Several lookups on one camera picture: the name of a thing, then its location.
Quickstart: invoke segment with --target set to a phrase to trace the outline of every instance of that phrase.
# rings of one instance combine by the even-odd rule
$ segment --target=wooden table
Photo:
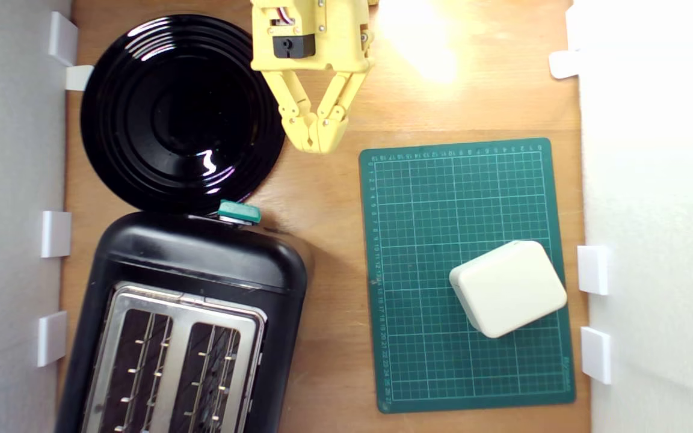
[[[570,0],[381,0],[373,13],[377,66],[354,104],[335,154],[286,146],[250,203],[316,249],[281,432],[563,431],[590,428],[589,381],[580,372],[577,289],[583,244],[577,84],[556,82],[547,54],[564,49]],[[250,29],[250,0],[75,0],[79,62],[94,63],[134,25],[163,14],[212,14]],[[315,102],[328,74],[304,74]],[[134,209],[91,169],[79,133],[81,94],[68,106],[66,208],[73,250],[63,268],[61,308],[73,335],[99,236]],[[385,416],[376,409],[357,156],[365,148],[548,137],[553,142],[561,234],[574,337],[573,405]],[[66,362],[61,367],[65,373]]]

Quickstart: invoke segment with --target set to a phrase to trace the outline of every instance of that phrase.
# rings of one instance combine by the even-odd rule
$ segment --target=black plate
[[[94,67],[82,139],[109,189],[143,210],[206,215],[269,175],[285,134],[250,68],[241,28],[214,17],[160,17],[118,38]]]

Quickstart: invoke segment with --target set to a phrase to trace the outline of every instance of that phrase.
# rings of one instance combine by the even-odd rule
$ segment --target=white plastic clip
[[[551,52],[548,58],[550,74],[555,79],[565,79],[579,75],[584,30],[578,5],[572,5],[566,11],[566,37],[568,49]]]
[[[69,319],[66,312],[39,318],[39,343],[36,366],[44,367],[66,356]]]
[[[50,19],[49,54],[64,66],[76,64],[76,46],[79,43],[79,28],[62,16],[52,12]]]
[[[582,371],[603,384],[611,384],[611,338],[591,327],[581,327]]]
[[[42,258],[65,257],[71,253],[71,213],[42,212]]]
[[[92,65],[66,68],[66,90],[85,91],[87,82],[93,74],[93,69]]]
[[[608,295],[608,249],[606,247],[577,247],[579,290]]]

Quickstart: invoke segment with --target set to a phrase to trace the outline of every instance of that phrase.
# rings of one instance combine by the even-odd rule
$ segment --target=toaster
[[[306,245],[202,216],[133,213],[100,239],[56,432],[277,431]]]

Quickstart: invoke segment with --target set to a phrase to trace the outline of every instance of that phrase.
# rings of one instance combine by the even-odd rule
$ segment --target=cutting mat
[[[448,282],[514,239],[544,245],[564,279],[550,142],[365,150],[360,180],[379,410],[572,402],[567,307],[490,339]]]

